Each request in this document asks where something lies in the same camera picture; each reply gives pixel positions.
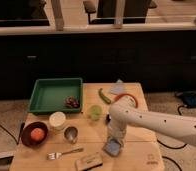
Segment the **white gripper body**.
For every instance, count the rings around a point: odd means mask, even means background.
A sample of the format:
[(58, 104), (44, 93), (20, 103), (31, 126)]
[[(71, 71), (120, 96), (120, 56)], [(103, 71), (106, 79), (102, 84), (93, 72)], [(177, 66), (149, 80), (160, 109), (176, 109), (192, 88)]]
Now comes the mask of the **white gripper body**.
[(107, 139), (116, 140), (119, 144), (124, 143), (127, 125), (117, 120), (111, 120), (107, 125)]

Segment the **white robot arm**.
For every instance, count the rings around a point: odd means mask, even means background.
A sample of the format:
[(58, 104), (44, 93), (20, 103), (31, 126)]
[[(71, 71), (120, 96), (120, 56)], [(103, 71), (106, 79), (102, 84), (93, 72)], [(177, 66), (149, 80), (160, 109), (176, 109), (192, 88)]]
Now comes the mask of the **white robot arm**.
[(108, 138), (123, 143), (127, 126), (137, 125), (196, 147), (196, 118), (143, 111), (133, 105), (131, 96), (123, 96), (109, 107), (111, 120)]

